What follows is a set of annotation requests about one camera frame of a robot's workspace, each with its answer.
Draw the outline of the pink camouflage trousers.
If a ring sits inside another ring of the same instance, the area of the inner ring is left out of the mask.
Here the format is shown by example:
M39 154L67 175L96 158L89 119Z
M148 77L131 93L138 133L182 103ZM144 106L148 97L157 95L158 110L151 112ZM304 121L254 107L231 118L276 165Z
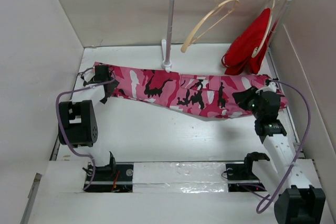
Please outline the pink camouflage trousers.
M237 118L241 109L233 93L262 88L268 75L214 76L109 65L118 81L112 96L152 103L205 118Z

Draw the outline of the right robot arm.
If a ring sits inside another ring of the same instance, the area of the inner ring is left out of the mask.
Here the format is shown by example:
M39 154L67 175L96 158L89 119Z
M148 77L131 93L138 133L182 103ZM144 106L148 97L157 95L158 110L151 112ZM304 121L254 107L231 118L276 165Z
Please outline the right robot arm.
M235 103L255 117L255 132L267 154L247 154L243 173L258 178L269 196L257 206L262 213L270 205L278 223L320 223L326 196L315 188L297 165L298 152L290 147L287 132L278 120L281 95L274 82L258 89L254 86L233 93Z

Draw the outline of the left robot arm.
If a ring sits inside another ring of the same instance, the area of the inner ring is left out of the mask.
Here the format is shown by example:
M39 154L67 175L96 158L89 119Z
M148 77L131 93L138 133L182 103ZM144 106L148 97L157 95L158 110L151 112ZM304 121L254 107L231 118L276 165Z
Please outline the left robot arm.
M91 154L81 154L75 149L79 146L93 147L98 140L98 125L94 107L106 104L119 82L107 65L96 65L80 74L83 87L65 91L56 97L56 117L58 120L58 136L62 145L78 157L91 159L90 168L83 170L93 177L96 171Z

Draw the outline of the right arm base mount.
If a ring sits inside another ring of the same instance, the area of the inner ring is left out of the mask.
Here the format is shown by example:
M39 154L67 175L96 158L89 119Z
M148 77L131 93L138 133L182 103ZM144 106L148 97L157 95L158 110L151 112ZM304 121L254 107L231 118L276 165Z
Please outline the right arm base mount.
M228 181L228 192L263 192L266 191L258 177L252 172L253 162L259 160L270 161L265 153L248 153L243 162L231 162L225 164L222 178Z

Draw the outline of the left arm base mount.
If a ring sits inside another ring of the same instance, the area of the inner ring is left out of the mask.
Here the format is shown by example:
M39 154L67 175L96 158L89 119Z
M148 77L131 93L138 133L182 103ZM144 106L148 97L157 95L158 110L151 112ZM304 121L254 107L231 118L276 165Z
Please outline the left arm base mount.
M109 163L97 166L95 175L93 166L89 163L83 190L87 193L131 193L133 192L134 163L116 162L110 152Z

